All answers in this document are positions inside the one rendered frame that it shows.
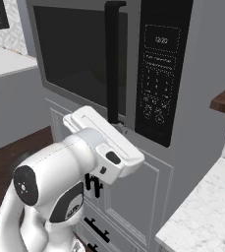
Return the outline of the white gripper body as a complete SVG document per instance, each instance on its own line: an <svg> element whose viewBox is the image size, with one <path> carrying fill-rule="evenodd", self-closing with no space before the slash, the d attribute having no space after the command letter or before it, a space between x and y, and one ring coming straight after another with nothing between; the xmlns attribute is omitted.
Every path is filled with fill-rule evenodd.
<svg viewBox="0 0 225 252"><path fill-rule="evenodd" d="M64 125L89 143L98 167L90 174L98 178L126 177L144 162L144 155L91 106L83 106L63 117Z"/></svg>

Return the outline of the grey cupboard door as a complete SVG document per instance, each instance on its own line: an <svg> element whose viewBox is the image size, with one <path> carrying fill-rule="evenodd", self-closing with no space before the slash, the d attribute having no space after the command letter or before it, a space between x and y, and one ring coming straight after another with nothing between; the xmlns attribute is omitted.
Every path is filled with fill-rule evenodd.
<svg viewBox="0 0 225 252"><path fill-rule="evenodd" d="M104 189L104 211L142 252L158 252L155 234L164 220L173 167L142 152L140 168Z"/></svg>

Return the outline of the grey microwave oven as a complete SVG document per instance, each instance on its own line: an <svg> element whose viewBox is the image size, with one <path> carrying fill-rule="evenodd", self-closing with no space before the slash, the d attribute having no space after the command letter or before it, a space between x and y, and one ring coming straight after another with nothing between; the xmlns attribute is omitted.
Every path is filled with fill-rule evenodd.
<svg viewBox="0 0 225 252"><path fill-rule="evenodd" d="M136 133L168 147L194 0L141 0Z"/></svg>

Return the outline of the grey microwave door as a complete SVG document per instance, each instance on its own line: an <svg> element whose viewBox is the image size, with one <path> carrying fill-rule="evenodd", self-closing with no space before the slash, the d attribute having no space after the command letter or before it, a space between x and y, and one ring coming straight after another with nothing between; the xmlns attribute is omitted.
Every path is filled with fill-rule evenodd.
<svg viewBox="0 0 225 252"><path fill-rule="evenodd" d="M104 5L108 0L26 0L41 81L107 118ZM135 128L141 0L119 9L119 121Z"/></svg>

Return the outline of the grey drawer front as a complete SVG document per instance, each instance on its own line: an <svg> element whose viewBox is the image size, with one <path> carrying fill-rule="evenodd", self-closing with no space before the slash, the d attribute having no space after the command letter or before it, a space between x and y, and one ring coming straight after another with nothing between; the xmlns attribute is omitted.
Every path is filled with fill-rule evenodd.
<svg viewBox="0 0 225 252"><path fill-rule="evenodd" d="M95 219L95 225L102 231L107 230L107 235L110 242L105 242L85 221L84 217L88 219ZM123 230L118 228L103 214L101 214L92 204L84 201L84 216L82 224L87 227L95 237L103 243L111 252L146 252L135 241L127 235Z"/></svg>

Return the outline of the grey counter cupboard run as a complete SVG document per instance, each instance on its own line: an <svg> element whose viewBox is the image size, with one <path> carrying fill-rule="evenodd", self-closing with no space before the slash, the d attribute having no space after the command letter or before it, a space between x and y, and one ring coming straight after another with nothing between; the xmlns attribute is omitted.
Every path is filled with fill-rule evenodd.
<svg viewBox="0 0 225 252"><path fill-rule="evenodd" d="M50 123L37 68L0 77L0 148Z"/></svg>

